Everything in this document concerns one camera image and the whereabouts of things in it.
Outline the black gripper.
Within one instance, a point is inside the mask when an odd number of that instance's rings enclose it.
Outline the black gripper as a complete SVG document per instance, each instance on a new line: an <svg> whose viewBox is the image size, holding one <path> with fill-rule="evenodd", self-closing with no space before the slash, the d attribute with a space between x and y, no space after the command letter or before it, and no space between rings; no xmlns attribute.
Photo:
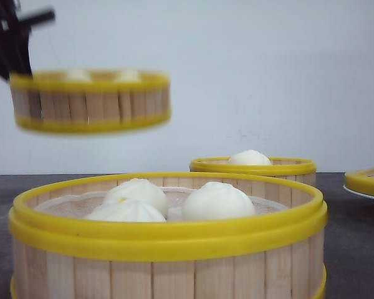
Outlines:
<svg viewBox="0 0 374 299"><path fill-rule="evenodd" d="M52 8L19 17L15 1L0 1L0 77L7 81L11 74L32 76L29 38L34 26L55 19Z"/></svg>

